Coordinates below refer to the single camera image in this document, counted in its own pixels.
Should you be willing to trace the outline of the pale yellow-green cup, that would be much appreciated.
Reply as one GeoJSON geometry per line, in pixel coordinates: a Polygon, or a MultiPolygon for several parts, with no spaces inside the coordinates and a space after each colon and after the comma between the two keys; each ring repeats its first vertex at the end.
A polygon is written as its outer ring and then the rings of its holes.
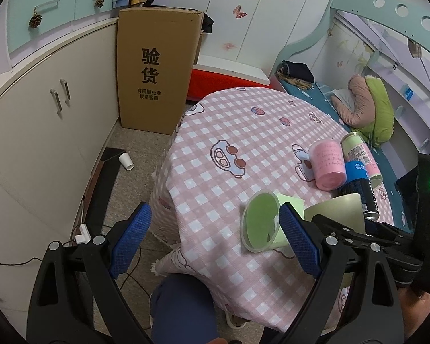
{"type": "Polygon", "coordinates": [[[304,210],[304,220],[313,223],[313,217],[322,215],[334,222],[352,229],[358,234],[365,234],[365,222],[361,197],[352,193],[338,196],[308,207],[304,210]]]}

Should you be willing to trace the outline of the light green plastic cup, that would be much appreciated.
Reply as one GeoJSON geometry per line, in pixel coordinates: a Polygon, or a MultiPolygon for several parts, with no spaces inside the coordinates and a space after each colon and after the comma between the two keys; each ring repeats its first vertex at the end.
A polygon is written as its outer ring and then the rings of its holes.
{"type": "Polygon", "coordinates": [[[290,245],[279,223],[285,203],[304,216],[304,200],[299,197],[260,191],[248,201],[241,215],[241,241],[247,250],[260,253],[290,245]]]}

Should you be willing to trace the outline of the white power adapter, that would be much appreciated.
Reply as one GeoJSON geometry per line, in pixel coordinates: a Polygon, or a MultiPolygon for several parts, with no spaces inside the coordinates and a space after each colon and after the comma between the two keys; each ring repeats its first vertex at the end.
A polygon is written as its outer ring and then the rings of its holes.
{"type": "Polygon", "coordinates": [[[87,225],[82,223],[79,227],[80,233],[74,236],[77,245],[87,244],[91,240],[91,234],[87,228],[87,225]]]}

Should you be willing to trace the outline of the dark blue trouser leg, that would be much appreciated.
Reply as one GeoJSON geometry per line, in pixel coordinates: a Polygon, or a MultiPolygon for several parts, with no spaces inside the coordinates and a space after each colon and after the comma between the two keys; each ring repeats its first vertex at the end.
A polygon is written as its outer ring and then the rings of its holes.
{"type": "Polygon", "coordinates": [[[150,317],[154,343],[210,343],[220,337],[210,291],[188,274],[161,281],[150,295],[150,317]]]}

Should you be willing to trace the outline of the blue black CoolTowel can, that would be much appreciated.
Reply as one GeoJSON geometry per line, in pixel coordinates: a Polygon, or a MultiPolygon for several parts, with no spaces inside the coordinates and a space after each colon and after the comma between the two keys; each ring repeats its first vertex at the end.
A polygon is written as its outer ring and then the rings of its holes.
{"type": "Polygon", "coordinates": [[[345,168],[346,182],[338,189],[338,194],[359,194],[365,219],[377,221],[378,205],[365,164],[361,161],[349,161],[345,163],[345,168]]]}

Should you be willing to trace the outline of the pink cylindrical can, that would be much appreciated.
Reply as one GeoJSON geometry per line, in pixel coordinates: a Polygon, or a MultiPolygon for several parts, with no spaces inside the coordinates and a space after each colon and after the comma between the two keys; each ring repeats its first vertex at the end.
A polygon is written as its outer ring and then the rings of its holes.
{"type": "Polygon", "coordinates": [[[318,140],[308,151],[316,186],[333,191],[346,182],[346,166],[341,144],[337,140],[318,140]]]}

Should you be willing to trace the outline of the pink green labelled can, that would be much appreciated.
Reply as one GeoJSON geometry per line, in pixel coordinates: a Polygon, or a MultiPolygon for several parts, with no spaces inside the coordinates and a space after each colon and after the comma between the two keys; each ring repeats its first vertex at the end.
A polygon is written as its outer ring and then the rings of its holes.
{"type": "Polygon", "coordinates": [[[341,146],[346,161],[362,162],[368,172],[372,187],[378,188],[383,183],[383,176],[363,136],[358,132],[348,133],[341,140],[341,146]]]}

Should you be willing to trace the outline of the pink pillow on bed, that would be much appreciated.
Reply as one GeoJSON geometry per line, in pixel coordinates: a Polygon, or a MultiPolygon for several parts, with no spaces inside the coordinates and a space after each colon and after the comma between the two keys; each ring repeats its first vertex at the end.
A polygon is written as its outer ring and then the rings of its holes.
{"type": "Polygon", "coordinates": [[[354,111],[336,96],[331,97],[331,102],[340,118],[350,127],[364,128],[372,124],[375,119],[375,105],[368,84],[361,75],[354,75],[348,82],[348,90],[354,100],[354,111]]]}

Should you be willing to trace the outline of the teal patterned bed mattress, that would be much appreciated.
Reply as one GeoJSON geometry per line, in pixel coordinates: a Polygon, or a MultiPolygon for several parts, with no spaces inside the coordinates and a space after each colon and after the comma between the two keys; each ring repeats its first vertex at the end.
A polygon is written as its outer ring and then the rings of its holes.
{"type": "MultiPolygon", "coordinates": [[[[275,79],[274,88],[316,107],[326,118],[331,118],[339,123],[342,129],[346,131],[345,134],[354,133],[354,130],[346,125],[336,112],[331,101],[333,91],[330,90],[327,85],[316,83],[310,89],[300,89],[286,81],[275,79]]],[[[366,141],[365,145],[370,150],[371,160],[376,162],[382,176],[382,183],[374,188],[379,220],[381,222],[389,221],[396,228],[411,232],[412,228],[405,216],[402,196],[396,186],[397,176],[394,173],[391,162],[385,155],[384,147],[386,147],[388,143],[377,148],[370,146],[366,141]]]]}

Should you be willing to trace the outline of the folded dark clothes on bed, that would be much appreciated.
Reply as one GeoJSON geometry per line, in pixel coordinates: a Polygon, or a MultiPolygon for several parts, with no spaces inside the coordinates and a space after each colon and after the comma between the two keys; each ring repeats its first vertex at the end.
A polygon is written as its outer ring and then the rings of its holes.
{"type": "Polygon", "coordinates": [[[283,60],[276,69],[276,76],[301,90],[312,89],[315,83],[311,70],[304,63],[283,60]]]}

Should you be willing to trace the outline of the red storage box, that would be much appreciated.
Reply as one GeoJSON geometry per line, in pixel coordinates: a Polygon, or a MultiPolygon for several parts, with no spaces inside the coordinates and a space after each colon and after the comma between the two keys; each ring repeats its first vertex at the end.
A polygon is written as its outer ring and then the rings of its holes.
{"type": "Polygon", "coordinates": [[[211,71],[193,69],[189,82],[187,100],[194,102],[200,101],[206,95],[210,95],[214,92],[238,87],[270,88],[270,85],[264,85],[259,82],[252,82],[250,80],[211,71]]]}

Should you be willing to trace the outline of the white board on red box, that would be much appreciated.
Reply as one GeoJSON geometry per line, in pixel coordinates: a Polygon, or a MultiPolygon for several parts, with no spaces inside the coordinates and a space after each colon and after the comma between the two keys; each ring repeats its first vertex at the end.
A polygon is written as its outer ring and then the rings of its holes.
{"type": "Polygon", "coordinates": [[[199,54],[197,63],[193,65],[193,68],[228,75],[261,85],[270,85],[270,80],[262,69],[223,58],[199,54]]]}

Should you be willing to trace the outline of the large brown cardboard box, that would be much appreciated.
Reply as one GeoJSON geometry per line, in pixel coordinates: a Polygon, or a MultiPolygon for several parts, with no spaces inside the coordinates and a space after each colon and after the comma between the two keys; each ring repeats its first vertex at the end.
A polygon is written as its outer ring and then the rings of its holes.
{"type": "Polygon", "coordinates": [[[185,108],[203,17],[194,9],[119,12],[116,78],[122,127],[173,133],[185,108]]]}

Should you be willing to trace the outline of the mint green drawer unit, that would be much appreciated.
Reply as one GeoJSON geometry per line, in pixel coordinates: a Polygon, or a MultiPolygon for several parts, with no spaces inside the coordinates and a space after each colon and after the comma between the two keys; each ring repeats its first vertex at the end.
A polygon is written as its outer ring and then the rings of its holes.
{"type": "Polygon", "coordinates": [[[8,0],[7,49],[11,53],[38,36],[108,12],[113,0],[8,0]]]}

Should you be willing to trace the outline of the mint bunk bed frame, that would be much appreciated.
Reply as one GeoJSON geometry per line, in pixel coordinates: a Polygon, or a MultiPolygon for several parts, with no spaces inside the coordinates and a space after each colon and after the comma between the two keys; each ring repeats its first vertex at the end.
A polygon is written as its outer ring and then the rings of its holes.
{"type": "Polygon", "coordinates": [[[401,0],[329,0],[316,27],[287,44],[274,65],[303,62],[315,80],[344,89],[354,74],[379,77],[394,118],[430,152],[430,11],[401,0]]]}

